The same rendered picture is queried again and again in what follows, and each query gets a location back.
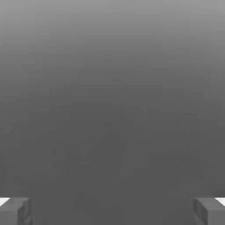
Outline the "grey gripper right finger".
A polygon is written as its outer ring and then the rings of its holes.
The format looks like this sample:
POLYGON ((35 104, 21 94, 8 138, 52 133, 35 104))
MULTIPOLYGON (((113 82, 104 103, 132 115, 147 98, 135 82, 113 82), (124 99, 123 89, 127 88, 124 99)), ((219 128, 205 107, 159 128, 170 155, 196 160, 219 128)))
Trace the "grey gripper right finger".
POLYGON ((193 199, 196 225, 225 225, 225 197, 193 199))

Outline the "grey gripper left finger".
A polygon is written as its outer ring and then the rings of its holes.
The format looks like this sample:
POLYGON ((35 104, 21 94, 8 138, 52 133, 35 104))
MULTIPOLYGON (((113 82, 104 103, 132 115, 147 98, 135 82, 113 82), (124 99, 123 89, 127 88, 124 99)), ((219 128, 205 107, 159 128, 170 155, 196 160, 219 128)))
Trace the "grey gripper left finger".
POLYGON ((32 199, 0 197, 0 225, 33 225, 32 199))

